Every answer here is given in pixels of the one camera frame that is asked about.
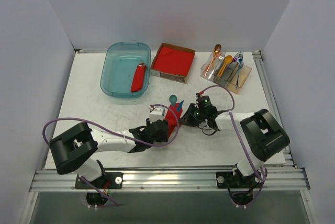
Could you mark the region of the red paper napkin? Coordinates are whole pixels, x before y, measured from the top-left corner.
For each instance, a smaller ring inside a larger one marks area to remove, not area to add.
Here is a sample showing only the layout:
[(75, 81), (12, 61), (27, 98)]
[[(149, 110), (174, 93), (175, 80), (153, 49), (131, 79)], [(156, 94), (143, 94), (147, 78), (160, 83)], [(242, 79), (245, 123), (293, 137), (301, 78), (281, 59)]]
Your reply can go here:
[(181, 114), (183, 112), (183, 109), (179, 113), (176, 111), (177, 105), (178, 105), (178, 103), (176, 103), (175, 107), (173, 107), (172, 105), (170, 105), (169, 106), (169, 110), (167, 111), (167, 113), (165, 115), (165, 118), (164, 118), (165, 120), (168, 121), (168, 128), (169, 128), (168, 137), (170, 137), (170, 135), (172, 134), (173, 130), (177, 126), (177, 120), (175, 119), (174, 114), (176, 115), (177, 119), (180, 120)]

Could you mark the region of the blue plastic knife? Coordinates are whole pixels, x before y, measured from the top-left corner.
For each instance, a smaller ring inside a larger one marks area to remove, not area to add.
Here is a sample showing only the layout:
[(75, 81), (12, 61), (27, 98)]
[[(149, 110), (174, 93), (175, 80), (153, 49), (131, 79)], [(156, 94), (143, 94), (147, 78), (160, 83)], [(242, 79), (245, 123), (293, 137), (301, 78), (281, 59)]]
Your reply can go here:
[(182, 111), (182, 106), (183, 106), (184, 101), (182, 100), (180, 103), (178, 103), (176, 107), (176, 111), (179, 113)]

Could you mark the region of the teal plastic spoon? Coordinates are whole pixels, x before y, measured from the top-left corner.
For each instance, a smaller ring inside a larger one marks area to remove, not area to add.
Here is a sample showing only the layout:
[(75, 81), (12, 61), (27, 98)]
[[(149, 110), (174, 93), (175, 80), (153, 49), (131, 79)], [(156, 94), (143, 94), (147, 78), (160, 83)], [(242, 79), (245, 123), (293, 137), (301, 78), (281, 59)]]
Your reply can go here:
[(169, 97), (169, 102), (170, 104), (175, 107), (176, 103), (177, 103), (177, 96), (172, 94), (170, 97)]

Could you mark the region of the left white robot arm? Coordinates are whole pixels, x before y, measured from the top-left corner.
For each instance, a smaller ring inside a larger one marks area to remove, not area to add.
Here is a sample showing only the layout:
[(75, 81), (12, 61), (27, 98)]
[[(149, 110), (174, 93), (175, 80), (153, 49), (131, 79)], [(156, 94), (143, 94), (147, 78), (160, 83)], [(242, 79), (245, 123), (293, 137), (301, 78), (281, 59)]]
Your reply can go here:
[(75, 172), (84, 177), (94, 188), (102, 187), (106, 175), (101, 161), (91, 156), (96, 152), (138, 153), (156, 143), (168, 141), (168, 121), (157, 120), (142, 127), (137, 127), (115, 135), (91, 129), (81, 122), (53, 138), (49, 148), (60, 175)]

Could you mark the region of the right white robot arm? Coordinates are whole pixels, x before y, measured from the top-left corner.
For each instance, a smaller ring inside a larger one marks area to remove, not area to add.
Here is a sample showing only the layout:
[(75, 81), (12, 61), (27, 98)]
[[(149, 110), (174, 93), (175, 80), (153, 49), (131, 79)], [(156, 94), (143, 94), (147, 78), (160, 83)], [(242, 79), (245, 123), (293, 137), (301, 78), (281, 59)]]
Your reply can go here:
[(254, 113), (218, 110), (208, 96), (190, 104), (180, 123), (191, 127), (204, 123), (214, 131), (235, 131), (245, 155), (232, 174), (233, 183), (239, 187), (249, 183), (251, 175), (290, 144), (289, 136), (267, 109)]

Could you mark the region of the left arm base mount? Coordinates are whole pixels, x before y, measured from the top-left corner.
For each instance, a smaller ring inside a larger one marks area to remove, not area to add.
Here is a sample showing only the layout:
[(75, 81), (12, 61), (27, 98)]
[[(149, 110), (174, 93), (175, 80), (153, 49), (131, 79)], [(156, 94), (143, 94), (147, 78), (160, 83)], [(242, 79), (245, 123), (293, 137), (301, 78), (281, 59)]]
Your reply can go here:
[[(121, 189), (123, 183), (124, 174), (120, 171), (106, 172), (105, 175), (91, 181), (90, 183), (98, 189)], [(86, 182), (84, 182), (79, 176), (75, 181), (75, 189), (93, 189)]]

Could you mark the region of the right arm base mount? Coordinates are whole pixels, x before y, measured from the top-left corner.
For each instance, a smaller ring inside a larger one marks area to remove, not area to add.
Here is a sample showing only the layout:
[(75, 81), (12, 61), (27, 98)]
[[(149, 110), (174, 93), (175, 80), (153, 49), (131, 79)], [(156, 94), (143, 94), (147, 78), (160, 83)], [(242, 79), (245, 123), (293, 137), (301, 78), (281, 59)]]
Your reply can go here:
[(255, 174), (245, 177), (236, 167), (227, 171), (217, 171), (215, 175), (217, 187), (221, 189), (251, 189), (260, 188), (261, 185)]

